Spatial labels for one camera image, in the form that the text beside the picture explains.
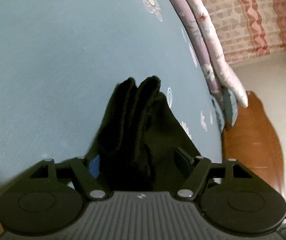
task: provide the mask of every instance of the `folded blanket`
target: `folded blanket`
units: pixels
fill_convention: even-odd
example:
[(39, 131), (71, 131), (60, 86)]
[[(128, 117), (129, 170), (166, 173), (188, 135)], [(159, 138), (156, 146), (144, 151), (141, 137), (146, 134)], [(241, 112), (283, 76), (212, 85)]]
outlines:
[(175, 192), (185, 181), (174, 163), (176, 147), (200, 155), (172, 114), (160, 83), (153, 76), (137, 88), (129, 78), (115, 90), (108, 124), (98, 137), (99, 177), (104, 177), (98, 179), (110, 190)]
[(208, 50), (194, 15), (186, 0), (170, 0), (170, 2), (173, 5), (180, 20), (182, 21), (182, 24), (184, 25), (191, 40), (192, 46), (206, 78), (209, 90), (223, 110), (224, 100), (222, 95), (222, 88), (219, 84), (217, 76), (214, 73)]
[(201, 0), (186, 0), (193, 11), (196, 22), (203, 34), (214, 70), (222, 86), (230, 88), (242, 107), (248, 106), (246, 91), (234, 73), (233, 69), (225, 61), (223, 49), (216, 34), (213, 23)]

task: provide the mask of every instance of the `white circle print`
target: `white circle print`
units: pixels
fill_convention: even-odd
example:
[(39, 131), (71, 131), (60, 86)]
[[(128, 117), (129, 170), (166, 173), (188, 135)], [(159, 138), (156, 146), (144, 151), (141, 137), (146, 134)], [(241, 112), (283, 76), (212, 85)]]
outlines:
[(172, 106), (172, 90), (171, 90), (171, 88), (167, 89), (166, 100), (167, 100), (167, 104), (169, 105), (169, 108), (171, 108), (171, 106)]

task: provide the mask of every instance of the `bed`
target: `bed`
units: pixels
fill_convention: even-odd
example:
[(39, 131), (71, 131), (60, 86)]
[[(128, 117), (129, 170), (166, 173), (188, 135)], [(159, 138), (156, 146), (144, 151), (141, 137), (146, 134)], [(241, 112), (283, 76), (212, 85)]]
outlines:
[(220, 163), (213, 97), (169, 0), (0, 0), (0, 187), (40, 160), (85, 155), (115, 86), (152, 75)]

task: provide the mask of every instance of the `folded black fabric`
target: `folded black fabric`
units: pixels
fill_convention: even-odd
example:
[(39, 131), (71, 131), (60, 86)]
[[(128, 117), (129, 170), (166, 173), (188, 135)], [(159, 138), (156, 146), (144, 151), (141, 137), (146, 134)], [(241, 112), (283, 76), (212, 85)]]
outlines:
[(175, 191), (183, 182), (174, 150), (200, 155), (172, 114), (161, 81), (152, 76), (137, 88), (133, 78), (112, 98), (112, 113), (99, 134), (100, 172), (110, 190)]

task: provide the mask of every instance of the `gray ribbed surface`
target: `gray ribbed surface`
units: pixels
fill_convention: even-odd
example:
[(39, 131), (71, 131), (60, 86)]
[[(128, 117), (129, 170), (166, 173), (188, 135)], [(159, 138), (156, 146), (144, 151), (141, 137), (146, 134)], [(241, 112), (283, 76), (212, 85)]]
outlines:
[[(6, 232), (0, 240), (237, 240), (207, 221), (192, 203), (174, 200), (168, 192), (115, 192), (92, 202), (83, 216), (64, 230), (26, 237)], [(276, 234), (251, 239), (281, 240)]]

